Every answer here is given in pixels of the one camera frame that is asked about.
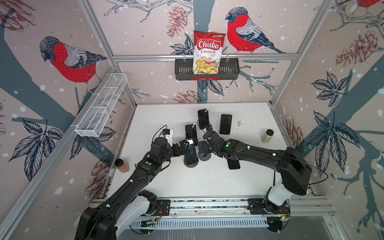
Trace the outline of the grey round phone stand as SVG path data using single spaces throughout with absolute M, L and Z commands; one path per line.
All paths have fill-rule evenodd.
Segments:
M 211 158 L 211 150 L 209 148 L 209 145 L 207 144 L 207 148 L 206 148 L 206 151 L 207 151 L 207 154 L 206 155 L 199 155 L 199 152 L 198 152 L 198 157 L 201 161 L 205 162 L 205 161 L 208 161 L 210 158 Z

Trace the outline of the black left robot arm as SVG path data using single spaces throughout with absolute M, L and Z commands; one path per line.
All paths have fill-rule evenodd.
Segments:
M 185 155 L 193 145 L 192 139 L 170 145 L 166 138 L 156 138 L 129 179 L 98 207 L 82 213 L 75 239 L 116 240 L 138 217 L 154 213 L 157 196 L 145 187 L 161 172 L 163 163 Z

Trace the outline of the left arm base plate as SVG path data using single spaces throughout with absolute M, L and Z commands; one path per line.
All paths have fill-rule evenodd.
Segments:
M 144 216 L 149 216 L 149 217 L 169 216 L 170 209 L 171 209 L 170 200 L 157 200 L 155 208 L 153 210 L 150 208 L 149 212 L 145 213 Z

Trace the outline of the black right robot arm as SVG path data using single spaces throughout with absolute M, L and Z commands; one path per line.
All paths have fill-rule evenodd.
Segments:
M 226 159 L 230 170 L 238 170 L 240 161 L 247 161 L 280 173 L 281 180 L 268 189 L 262 201 L 268 213 L 279 209 L 294 195 L 307 194 L 312 168 L 294 148 L 270 150 L 234 139 L 226 141 L 214 130 L 208 130 L 203 135 L 203 149 L 205 154 Z

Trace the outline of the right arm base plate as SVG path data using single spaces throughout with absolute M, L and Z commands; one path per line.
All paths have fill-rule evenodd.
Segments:
M 291 209 L 288 201 L 285 201 L 281 206 L 277 206 L 264 199 L 248 199 L 247 209 L 251 215 L 290 215 Z

